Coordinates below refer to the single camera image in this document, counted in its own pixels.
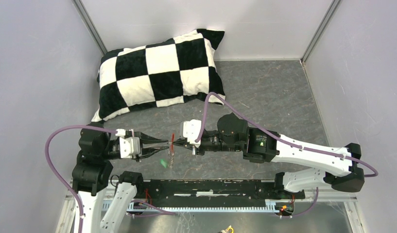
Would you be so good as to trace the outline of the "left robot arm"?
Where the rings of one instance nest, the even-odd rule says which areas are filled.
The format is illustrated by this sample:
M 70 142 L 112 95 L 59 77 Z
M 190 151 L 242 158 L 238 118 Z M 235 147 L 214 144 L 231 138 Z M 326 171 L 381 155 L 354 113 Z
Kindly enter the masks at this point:
M 72 189 L 77 201 L 74 232 L 115 233 L 134 198 L 145 195 L 144 204 L 151 205 L 152 198 L 142 174 L 125 171 L 118 176 L 112 204 L 106 214 L 101 215 L 113 170 L 111 161 L 132 159 L 139 162 L 168 149 L 167 146 L 152 146 L 165 142 L 165 139 L 134 130 L 108 130 L 99 123 L 82 128 L 78 141 L 80 151 L 72 171 Z

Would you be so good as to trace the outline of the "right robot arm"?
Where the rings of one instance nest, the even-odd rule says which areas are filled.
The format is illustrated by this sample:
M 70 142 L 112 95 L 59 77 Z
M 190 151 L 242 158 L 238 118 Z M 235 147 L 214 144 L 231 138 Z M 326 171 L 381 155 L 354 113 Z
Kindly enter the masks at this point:
M 196 142 L 201 125 L 202 122 L 196 119 L 184 121 L 181 137 L 173 141 L 173 145 L 189 149 L 194 155 L 204 155 L 207 151 L 242 152 L 243 159 L 252 163 L 306 166 L 305 170 L 276 174 L 273 193 L 279 198 L 317 187 L 356 193 L 364 185 L 364 171 L 357 165 L 361 147 L 356 143 L 334 148 L 297 141 L 274 131 L 266 134 L 249 127 L 247 121 L 234 113 L 222 116 L 217 129 L 204 130 L 200 141 Z

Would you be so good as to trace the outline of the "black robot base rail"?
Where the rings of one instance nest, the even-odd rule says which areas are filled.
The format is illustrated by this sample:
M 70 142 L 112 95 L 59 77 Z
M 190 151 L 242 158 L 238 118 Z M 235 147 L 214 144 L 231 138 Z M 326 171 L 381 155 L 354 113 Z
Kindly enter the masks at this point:
M 304 191 L 280 190 L 264 180 L 145 180 L 141 173 L 125 171 L 119 182 L 136 185 L 135 198 L 155 207 L 263 207 L 266 200 L 303 200 Z

